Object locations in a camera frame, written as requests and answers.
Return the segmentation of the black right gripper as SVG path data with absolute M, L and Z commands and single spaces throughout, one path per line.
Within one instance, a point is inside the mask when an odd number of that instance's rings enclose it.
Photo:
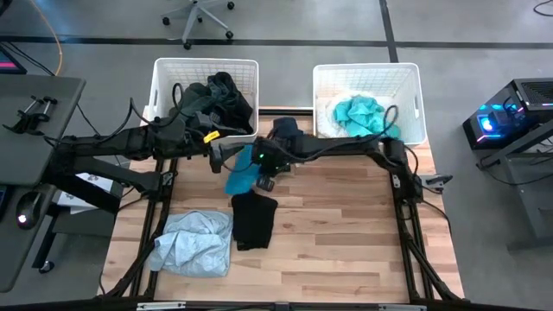
M 300 143 L 304 136 L 258 137 L 252 147 L 251 160 L 260 166 L 261 175 L 275 176 L 280 168 L 303 162 Z

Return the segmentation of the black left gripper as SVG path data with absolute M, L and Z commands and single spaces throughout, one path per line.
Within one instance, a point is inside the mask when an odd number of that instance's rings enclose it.
M 220 137 L 223 137 L 222 130 L 217 130 L 220 133 Z M 202 131 L 186 126 L 185 127 L 185 138 L 186 144 L 183 151 L 183 156 L 186 158 L 192 158 L 193 156 L 209 156 L 210 150 L 212 148 L 212 142 L 204 143 L 203 137 L 204 134 Z M 234 156 L 240 152 L 246 146 L 245 143 L 226 143 L 222 145 L 222 155 L 223 156 Z

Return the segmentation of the bright blue garment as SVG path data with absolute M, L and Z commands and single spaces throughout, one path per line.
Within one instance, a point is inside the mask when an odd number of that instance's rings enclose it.
M 248 193 L 259 177 L 260 166 L 252 162 L 252 146 L 246 145 L 236 156 L 234 167 L 228 176 L 225 193 Z

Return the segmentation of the navy cloth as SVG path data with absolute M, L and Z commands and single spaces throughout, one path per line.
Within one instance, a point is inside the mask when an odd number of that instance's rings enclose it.
M 294 117 L 280 117 L 273 120 L 273 128 L 270 131 L 271 137 L 291 138 L 302 136 L 303 131 L 298 128 Z

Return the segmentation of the dark charcoal garment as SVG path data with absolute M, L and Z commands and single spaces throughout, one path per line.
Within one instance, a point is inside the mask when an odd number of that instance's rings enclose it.
M 237 129 L 240 134 L 252 134 L 250 118 L 253 109 L 242 92 L 237 88 L 232 76 L 227 72 L 217 72 L 207 78 L 207 85 L 214 99 L 214 112 L 226 127 Z

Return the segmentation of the dark green garment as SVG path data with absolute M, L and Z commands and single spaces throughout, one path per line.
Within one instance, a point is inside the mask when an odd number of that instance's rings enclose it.
M 181 83 L 175 83 L 172 87 L 172 101 L 174 106 L 169 110 L 169 115 L 184 118 L 193 117 L 197 111 L 209 114 L 216 104 L 211 89 L 198 82 L 187 88 Z

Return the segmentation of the black garment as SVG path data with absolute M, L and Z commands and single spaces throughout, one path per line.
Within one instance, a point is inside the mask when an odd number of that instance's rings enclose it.
M 274 226 L 278 202 L 270 197 L 255 193 L 232 196 L 232 236 L 238 251 L 267 249 Z

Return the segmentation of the white plastic laundry basket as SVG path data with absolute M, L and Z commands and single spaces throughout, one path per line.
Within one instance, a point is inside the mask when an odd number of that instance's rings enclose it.
M 253 109 L 249 124 L 253 132 L 242 136 L 227 136 L 216 139 L 221 143 L 251 143 L 258 134 L 259 125 L 259 67 L 255 60 L 217 58 L 159 58 L 154 63 L 149 103 L 143 110 L 148 120 L 166 117 L 172 103 L 172 87 L 175 83 L 189 86 L 207 82 L 218 72 L 229 73 L 236 87 Z
M 318 65 L 313 70 L 313 126 L 317 137 L 315 106 L 318 99 L 342 92 L 370 92 L 386 109 L 398 108 L 400 139 L 410 147 L 427 140 L 419 68 L 414 63 L 354 63 Z

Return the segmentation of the teal cloth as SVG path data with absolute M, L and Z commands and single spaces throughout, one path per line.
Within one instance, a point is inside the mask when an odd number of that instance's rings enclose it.
M 332 118 L 349 136 L 401 137 L 400 128 L 389 118 L 389 110 L 372 97 L 357 95 L 340 101 L 332 111 Z

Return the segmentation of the light blue shirt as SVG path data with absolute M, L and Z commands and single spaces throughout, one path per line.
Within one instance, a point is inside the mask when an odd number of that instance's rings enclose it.
M 193 210 L 171 214 L 162 235 L 155 239 L 149 268 L 195 278 L 226 276 L 232 228 L 230 213 Z

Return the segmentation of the white printed paper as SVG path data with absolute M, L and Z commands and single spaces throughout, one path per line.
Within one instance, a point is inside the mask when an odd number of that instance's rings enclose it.
M 106 179 L 104 177 L 99 177 L 96 175 L 91 175 L 88 173 L 78 174 L 78 177 L 83 181 L 87 181 L 89 183 L 92 183 L 95 186 L 100 187 L 106 192 L 110 192 L 111 187 L 113 185 L 112 180 Z M 91 205 L 85 202 L 84 200 L 63 191 L 58 192 L 58 199 L 56 201 L 56 204 L 58 206 L 68 207 L 69 212 L 71 214 L 82 213 L 82 212 L 87 212 L 87 211 L 96 209 L 96 206 Z

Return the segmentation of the grey office chair base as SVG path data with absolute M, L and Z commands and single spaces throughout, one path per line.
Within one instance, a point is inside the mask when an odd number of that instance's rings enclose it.
M 209 8 L 225 3 L 229 10 L 235 8 L 233 0 L 188 0 L 190 4 L 187 4 L 179 9 L 171 10 L 164 14 L 161 14 L 162 24 L 169 26 L 173 19 L 185 19 L 186 25 L 183 30 L 181 41 L 185 50 L 190 50 L 192 42 L 189 40 L 190 33 L 196 23 L 203 23 L 203 17 L 211 19 L 217 23 L 223 30 L 225 30 L 225 36 L 228 41 L 233 39 L 234 33 L 230 28 L 222 22 L 217 16 L 215 16 Z

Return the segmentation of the black desk clamp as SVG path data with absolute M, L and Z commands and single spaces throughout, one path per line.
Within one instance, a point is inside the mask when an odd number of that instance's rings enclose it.
M 48 110 L 51 105 L 57 105 L 58 100 L 51 97 L 37 98 L 35 95 L 31 96 L 32 103 L 24 110 L 18 110 L 17 116 L 20 118 L 19 121 L 13 125 L 8 126 L 3 124 L 3 127 L 16 134 L 30 134 L 32 136 L 44 136 L 44 133 L 41 130 L 38 130 L 37 127 L 40 123 L 47 123 L 50 120 L 48 115 Z M 43 111 L 32 112 L 32 110 L 37 105 L 44 105 L 45 108 Z

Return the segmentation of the black desk leg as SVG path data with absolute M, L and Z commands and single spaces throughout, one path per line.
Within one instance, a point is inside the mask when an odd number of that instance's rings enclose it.
M 47 260 L 48 253 L 54 243 L 56 233 L 54 232 L 54 226 L 59 212 L 56 208 L 50 207 L 47 211 L 47 216 L 51 218 L 45 235 L 41 241 L 39 250 L 35 255 L 32 268 L 37 269 L 40 274 L 46 274 L 54 268 L 54 263 Z

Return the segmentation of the black computer mouse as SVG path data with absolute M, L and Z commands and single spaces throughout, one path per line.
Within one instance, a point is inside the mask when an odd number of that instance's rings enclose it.
M 36 191 L 24 194 L 16 204 L 16 223 L 22 230 L 36 226 L 40 218 L 42 194 Z

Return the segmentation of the monitor screen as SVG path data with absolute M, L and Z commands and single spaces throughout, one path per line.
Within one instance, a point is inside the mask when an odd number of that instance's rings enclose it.
M 27 69 L 0 46 L 0 74 L 26 74 Z

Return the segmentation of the dark lower desk top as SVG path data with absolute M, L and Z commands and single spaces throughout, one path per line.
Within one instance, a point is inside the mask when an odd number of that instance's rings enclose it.
M 16 223 L 16 207 L 19 199 L 28 192 L 41 194 L 39 217 L 33 228 L 23 230 Z M 50 185 L 41 185 L 34 189 L 14 188 L 0 220 L 0 293 L 13 289 L 55 192 L 55 187 Z

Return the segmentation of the black computer case with lights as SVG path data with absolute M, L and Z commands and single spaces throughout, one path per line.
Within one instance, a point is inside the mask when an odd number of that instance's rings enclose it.
M 553 119 L 553 78 L 513 79 L 462 128 L 470 149 L 502 149 Z

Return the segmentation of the dark grey computer stand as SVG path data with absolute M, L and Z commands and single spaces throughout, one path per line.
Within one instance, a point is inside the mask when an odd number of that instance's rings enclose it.
M 507 245 L 509 251 L 553 247 L 553 119 L 477 161 L 488 173 L 498 165 L 505 173 L 495 180 L 517 195 L 531 235 Z

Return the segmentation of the grey clamp bracket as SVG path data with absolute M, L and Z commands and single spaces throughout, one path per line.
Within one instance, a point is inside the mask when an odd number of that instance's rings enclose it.
M 453 179 L 452 175 L 420 175 L 420 182 L 423 188 L 434 192 L 441 193 L 445 185 Z

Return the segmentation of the silver metal bracket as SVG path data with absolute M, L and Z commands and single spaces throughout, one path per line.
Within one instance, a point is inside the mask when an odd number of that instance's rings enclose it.
M 379 304 L 378 311 L 427 311 L 425 306 L 412 304 Z
M 171 311 L 185 309 L 184 301 L 151 301 L 137 304 L 136 311 Z

